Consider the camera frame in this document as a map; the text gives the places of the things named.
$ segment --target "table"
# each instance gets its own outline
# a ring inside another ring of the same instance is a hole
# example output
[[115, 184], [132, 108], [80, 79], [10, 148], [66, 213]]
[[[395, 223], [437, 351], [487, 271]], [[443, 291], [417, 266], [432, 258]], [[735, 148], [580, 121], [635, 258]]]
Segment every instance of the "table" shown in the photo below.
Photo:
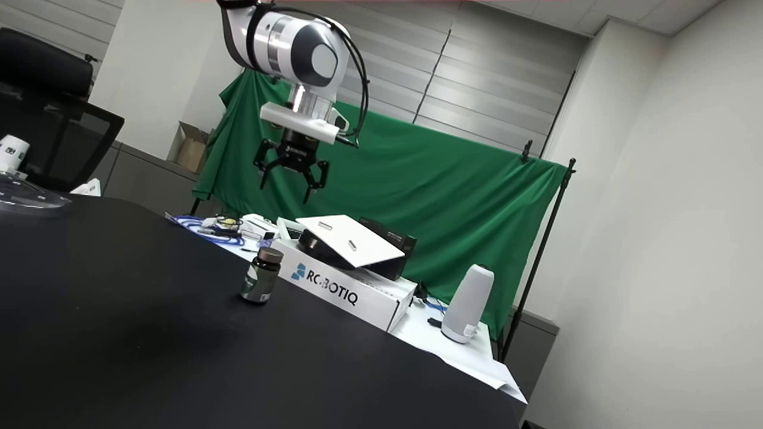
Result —
[[0, 427], [517, 427], [525, 406], [120, 201], [0, 216]]

